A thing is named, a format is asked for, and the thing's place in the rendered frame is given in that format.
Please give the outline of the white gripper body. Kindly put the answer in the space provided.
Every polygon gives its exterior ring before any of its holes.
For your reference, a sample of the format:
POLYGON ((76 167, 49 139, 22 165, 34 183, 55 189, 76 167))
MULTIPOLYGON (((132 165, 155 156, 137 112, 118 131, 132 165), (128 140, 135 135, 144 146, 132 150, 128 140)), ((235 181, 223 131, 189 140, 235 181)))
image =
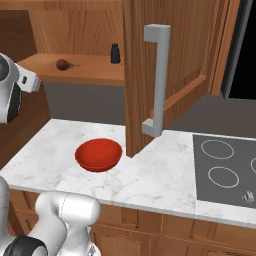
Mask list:
POLYGON ((40 78, 36 76, 32 92, 38 92, 40 89, 41 83, 42 81, 40 80, 40 78))

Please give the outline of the brown pear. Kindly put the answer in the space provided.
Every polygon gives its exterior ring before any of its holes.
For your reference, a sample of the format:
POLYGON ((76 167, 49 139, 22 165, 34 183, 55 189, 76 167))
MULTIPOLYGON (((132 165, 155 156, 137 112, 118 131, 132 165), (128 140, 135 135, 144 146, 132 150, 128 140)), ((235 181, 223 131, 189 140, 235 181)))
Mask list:
POLYGON ((73 67, 78 67, 78 64, 72 64, 64 59, 59 59, 57 62, 56 62, 56 68, 60 71, 66 71, 70 68, 73 68, 73 67))

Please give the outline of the wooden cabinet door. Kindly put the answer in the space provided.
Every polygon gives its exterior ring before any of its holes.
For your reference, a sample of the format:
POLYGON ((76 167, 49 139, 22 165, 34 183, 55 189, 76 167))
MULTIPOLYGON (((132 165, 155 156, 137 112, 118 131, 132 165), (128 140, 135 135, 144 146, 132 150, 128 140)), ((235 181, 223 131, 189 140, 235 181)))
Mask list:
MULTIPOLYGON (((14 62, 37 53, 27 11, 0 10, 0 52, 14 62)), ((44 86, 38 92, 22 93, 19 115, 10 124, 0 124, 0 170, 49 120, 44 86)))
POLYGON ((139 153, 153 138, 142 123, 155 116, 157 45, 144 40, 149 24, 171 27, 163 121, 166 129, 205 93, 220 94, 242 0, 122 0, 126 154, 139 153))

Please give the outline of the red bowl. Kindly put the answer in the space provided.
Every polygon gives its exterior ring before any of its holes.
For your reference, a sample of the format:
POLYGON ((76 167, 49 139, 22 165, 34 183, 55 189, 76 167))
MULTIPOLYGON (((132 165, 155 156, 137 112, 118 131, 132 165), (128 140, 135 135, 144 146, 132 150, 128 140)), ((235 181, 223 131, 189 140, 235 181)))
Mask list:
POLYGON ((75 151, 77 163, 90 172, 104 172, 117 165, 122 157, 122 147, 107 138, 84 142, 75 151))

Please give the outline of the black bottle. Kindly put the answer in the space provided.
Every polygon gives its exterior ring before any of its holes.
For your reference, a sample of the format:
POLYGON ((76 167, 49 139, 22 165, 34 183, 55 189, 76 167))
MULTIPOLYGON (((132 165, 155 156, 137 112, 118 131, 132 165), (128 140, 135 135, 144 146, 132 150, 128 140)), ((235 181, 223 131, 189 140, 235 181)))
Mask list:
POLYGON ((121 62, 120 49, 117 43, 112 44, 110 57, 112 64, 119 64, 121 62))

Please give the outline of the wooden base cabinets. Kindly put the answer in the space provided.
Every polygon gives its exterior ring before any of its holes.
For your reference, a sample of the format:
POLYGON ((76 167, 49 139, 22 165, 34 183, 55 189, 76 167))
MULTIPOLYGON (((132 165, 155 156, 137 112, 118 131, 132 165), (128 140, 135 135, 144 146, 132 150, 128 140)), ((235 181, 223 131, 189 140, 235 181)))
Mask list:
POLYGON ((256 229, 110 205, 91 239, 102 256, 256 256, 256 229))

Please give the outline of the grey hob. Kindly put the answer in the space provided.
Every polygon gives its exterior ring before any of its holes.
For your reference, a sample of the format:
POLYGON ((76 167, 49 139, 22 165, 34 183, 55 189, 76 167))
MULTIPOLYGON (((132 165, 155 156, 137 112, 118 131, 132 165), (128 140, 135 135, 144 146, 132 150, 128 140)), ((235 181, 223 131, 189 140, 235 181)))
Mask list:
POLYGON ((256 141, 194 135, 193 149, 198 200, 256 209, 256 141))

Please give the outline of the black range hood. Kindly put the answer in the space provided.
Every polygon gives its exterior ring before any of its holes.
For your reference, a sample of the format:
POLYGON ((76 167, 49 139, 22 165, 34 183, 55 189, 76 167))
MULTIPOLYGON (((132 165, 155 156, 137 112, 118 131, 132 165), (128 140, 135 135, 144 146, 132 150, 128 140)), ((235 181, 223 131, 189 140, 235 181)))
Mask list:
POLYGON ((256 0, 240 1, 221 93, 256 100, 256 0))

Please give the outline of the silver hob knob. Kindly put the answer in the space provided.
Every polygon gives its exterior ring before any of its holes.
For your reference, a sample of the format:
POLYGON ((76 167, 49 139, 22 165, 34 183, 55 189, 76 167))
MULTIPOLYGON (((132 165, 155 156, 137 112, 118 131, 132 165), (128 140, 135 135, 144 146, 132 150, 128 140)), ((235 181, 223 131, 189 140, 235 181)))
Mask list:
POLYGON ((243 195, 243 199, 247 202, 247 203, 253 203, 255 201, 254 198, 254 194, 251 191, 247 191, 244 195, 243 195))

